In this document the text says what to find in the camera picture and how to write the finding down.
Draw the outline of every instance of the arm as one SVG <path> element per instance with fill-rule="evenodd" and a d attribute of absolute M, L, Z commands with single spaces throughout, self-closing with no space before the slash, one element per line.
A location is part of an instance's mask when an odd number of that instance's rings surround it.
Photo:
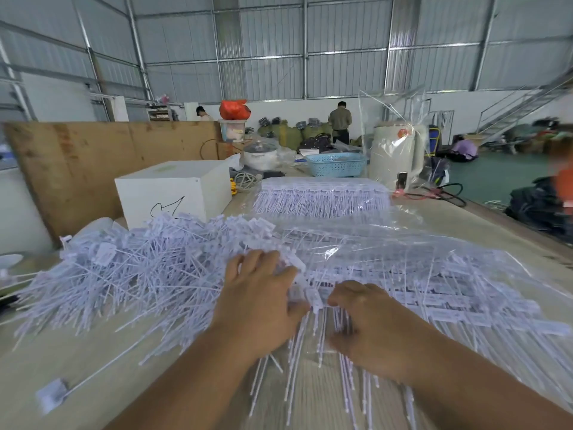
<path fill-rule="evenodd" d="M 306 304 L 287 307 L 297 269 L 274 275 L 278 257 L 252 251 L 229 261 L 209 328 L 105 430 L 217 424 L 250 366 L 290 338 L 308 312 Z"/>
<path fill-rule="evenodd" d="M 333 347 L 373 374 L 410 385 L 440 428 L 573 428 L 573 415 L 442 335 L 378 286 L 343 282 L 328 303 L 346 309 L 356 331 L 335 334 Z"/>

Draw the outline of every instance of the white kettle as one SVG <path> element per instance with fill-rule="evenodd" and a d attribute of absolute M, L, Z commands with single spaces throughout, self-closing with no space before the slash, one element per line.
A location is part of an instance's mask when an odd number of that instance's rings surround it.
<path fill-rule="evenodd" d="M 374 128 L 369 179 L 392 191 L 408 190 L 423 169 L 428 138 L 426 125 L 380 122 Z"/>

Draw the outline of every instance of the blue plastic basket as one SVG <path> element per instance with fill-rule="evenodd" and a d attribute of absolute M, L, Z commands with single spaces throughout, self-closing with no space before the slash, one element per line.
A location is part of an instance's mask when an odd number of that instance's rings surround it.
<path fill-rule="evenodd" d="M 306 157 L 314 176 L 360 176 L 366 157 L 357 152 L 337 152 Z"/>

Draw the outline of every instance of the green floor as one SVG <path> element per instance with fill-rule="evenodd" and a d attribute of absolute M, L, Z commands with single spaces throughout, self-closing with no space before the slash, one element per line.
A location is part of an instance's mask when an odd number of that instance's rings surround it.
<path fill-rule="evenodd" d="M 532 186 L 535 178 L 553 173 L 545 154 L 480 151 L 480 157 L 473 162 L 451 163 L 450 182 L 462 183 L 462 197 L 471 201 L 508 204 L 512 190 Z"/>

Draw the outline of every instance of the red plastic bag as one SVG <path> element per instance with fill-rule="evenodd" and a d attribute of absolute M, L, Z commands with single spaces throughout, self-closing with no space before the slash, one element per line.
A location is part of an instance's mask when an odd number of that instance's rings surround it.
<path fill-rule="evenodd" d="M 221 101 L 219 114 L 225 120 L 247 120 L 250 109 L 245 105 L 247 100 Z"/>

